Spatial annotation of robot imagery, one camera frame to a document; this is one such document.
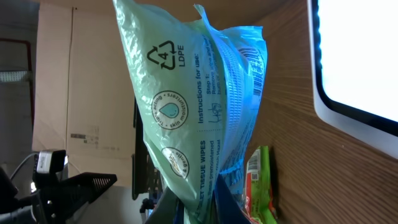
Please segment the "green snack packet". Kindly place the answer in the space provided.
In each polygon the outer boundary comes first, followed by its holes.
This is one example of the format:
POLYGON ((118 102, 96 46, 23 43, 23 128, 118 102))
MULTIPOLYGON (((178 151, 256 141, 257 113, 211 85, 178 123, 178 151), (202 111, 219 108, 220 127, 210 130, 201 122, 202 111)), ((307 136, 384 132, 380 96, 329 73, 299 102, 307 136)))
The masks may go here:
POLYGON ((244 208, 251 223, 277 224, 267 146, 259 146, 246 164, 244 208))

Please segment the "blue Oreo cookie pack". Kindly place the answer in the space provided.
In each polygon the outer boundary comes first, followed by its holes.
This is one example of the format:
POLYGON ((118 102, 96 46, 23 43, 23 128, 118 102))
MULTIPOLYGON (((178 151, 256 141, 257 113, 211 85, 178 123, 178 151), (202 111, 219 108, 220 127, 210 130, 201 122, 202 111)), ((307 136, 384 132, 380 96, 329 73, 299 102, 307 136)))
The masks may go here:
POLYGON ((178 198, 176 213, 173 217, 173 224, 183 223, 229 223, 229 224, 250 224, 251 222, 245 216, 240 206, 235 201, 233 195, 229 191, 225 181, 222 177, 216 179, 216 185, 210 202, 207 203, 209 207, 206 209, 207 214, 202 220, 197 220, 196 216, 189 217, 189 213, 185 211, 184 204, 178 198))

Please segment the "teal snack packet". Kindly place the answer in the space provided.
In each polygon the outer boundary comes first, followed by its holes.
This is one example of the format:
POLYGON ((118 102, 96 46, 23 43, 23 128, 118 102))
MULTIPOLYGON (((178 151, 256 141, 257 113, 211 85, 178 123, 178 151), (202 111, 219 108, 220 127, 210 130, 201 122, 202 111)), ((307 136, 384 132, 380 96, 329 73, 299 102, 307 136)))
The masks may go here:
POLYGON ((113 5, 150 157, 186 220, 209 223, 217 178, 241 191, 266 73, 262 27, 217 30, 201 5, 193 22, 134 1, 113 5))

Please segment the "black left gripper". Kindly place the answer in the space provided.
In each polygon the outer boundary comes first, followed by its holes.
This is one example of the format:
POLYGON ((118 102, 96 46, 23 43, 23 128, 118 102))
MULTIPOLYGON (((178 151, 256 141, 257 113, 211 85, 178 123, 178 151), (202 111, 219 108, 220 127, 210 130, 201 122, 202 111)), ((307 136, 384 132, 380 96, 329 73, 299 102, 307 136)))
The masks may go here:
POLYGON ((73 223, 76 211, 94 202, 117 180, 116 174, 84 172, 17 199, 18 190, 1 170, 1 223, 73 223))

